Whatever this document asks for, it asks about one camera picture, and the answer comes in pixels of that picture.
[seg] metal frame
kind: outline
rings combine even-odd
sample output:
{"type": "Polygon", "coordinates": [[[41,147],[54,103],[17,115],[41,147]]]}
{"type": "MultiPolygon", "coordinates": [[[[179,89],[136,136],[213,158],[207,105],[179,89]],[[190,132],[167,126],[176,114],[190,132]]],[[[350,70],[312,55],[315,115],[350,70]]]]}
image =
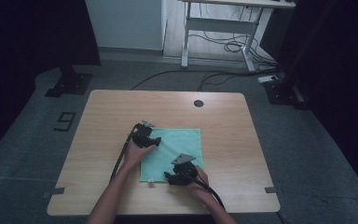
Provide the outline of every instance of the metal frame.
{"type": "Polygon", "coordinates": [[[242,55],[245,59],[246,65],[248,66],[248,70],[251,72],[255,71],[255,67],[252,61],[253,57],[250,54],[250,48],[255,38],[255,32],[257,31],[257,27],[260,22],[260,18],[264,8],[261,7],[258,10],[257,17],[254,21],[227,21],[216,19],[191,18],[191,2],[187,3],[188,7],[186,15],[185,42],[183,44],[182,50],[182,68],[188,67],[188,32],[190,30],[194,30],[250,35],[246,41],[245,48],[242,49],[242,55]]]}

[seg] forearm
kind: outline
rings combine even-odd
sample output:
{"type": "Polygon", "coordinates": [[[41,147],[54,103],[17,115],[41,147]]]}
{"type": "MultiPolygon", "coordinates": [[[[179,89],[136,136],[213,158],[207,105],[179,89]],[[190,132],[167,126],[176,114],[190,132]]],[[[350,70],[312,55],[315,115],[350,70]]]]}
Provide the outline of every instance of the forearm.
{"type": "Polygon", "coordinates": [[[217,202],[217,200],[210,193],[205,193],[200,197],[200,200],[205,204],[216,224],[231,224],[237,221],[217,202]]]}
{"type": "Polygon", "coordinates": [[[117,214],[121,195],[124,191],[131,168],[121,167],[103,195],[95,204],[87,223],[113,223],[117,214]]]}

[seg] desk leg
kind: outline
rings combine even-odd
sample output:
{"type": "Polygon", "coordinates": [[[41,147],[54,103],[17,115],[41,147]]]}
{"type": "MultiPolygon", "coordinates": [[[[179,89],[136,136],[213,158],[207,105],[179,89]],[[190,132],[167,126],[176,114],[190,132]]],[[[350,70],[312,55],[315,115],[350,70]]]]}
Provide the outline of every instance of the desk leg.
{"type": "Polygon", "coordinates": [[[190,21],[191,3],[188,3],[187,15],[186,15],[186,27],[185,27],[185,42],[182,49],[182,68],[187,68],[188,61],[188,23],[190,21]]]}
{"type": "Polygon", "coordinates": [[[257,17],[254,21],[254,25],[253,25],[253,28],[252,28],[252,32],[250,33],[250,36],[248,38],[248,40],[246,41],[246,44],[245,44],[245,48],[242,49],[242,54],[243,54],[243,57],[245,58],[245,61],[246,61],[246,65],[248,66],[248,70],[250,72],[254,72],[255,71],[255,67],[254,67],[254,64],[253,64],[253,57],[250,53],[250,48],[252,46],[252,42],[253,40],[255,39],[255,32],[257,31],[257,27],[258,27],[258,23],[260,22],[260,18],[261,18],[261,14],[263,14],[263,7],[261,7],[259,10],[258,10],[258,13],[257,13],[257,17]]]}

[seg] light blue cloth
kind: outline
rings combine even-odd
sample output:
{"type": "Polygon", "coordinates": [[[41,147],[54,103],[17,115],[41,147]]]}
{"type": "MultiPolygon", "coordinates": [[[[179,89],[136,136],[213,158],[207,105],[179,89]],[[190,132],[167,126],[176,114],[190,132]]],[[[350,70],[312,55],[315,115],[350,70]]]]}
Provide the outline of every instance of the light blue cloth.
{"type": "Polygon", "coordinates": [[[167,181],[164,172],[174,175],[171,162],[181,153],[196,157],[192,161],[204,169],[201,150],[200,129],[159,129],[154,128],[150,138],[161,137],[159,147],[148,153],[141,162],[140,181],[167,181]]]}

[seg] tabletop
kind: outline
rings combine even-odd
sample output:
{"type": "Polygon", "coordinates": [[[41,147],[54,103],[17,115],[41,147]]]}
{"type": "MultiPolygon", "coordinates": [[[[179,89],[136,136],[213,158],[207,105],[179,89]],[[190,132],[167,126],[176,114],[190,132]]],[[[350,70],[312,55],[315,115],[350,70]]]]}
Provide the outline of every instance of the tabletop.
{"type": "MultiPolygon", "coordinates": [[[[255,126],[240,93],[186,91],[93,91],[48,213],[88,215],[109,183],[110,175],[134,124],[143,119],[159,128],[201,130],[205,173],[229,213],[277,212],[273,187],[255,126]],[[195,106],[195,101],[203,106],[195,106]]],[[[207,214],[183,187],[139,182],[130,176],[118,213],[121,215],[207,214]]]]}
{"type": "Polygon", "coordinates": [[[290,3],[285,0],[179,0],[190,3],[206,3],[206,4],[220,4],[220,5],[235,5],[247,7],[273,7],[273,8],[294,8],[296,4],[292,1],[290,3]]]}

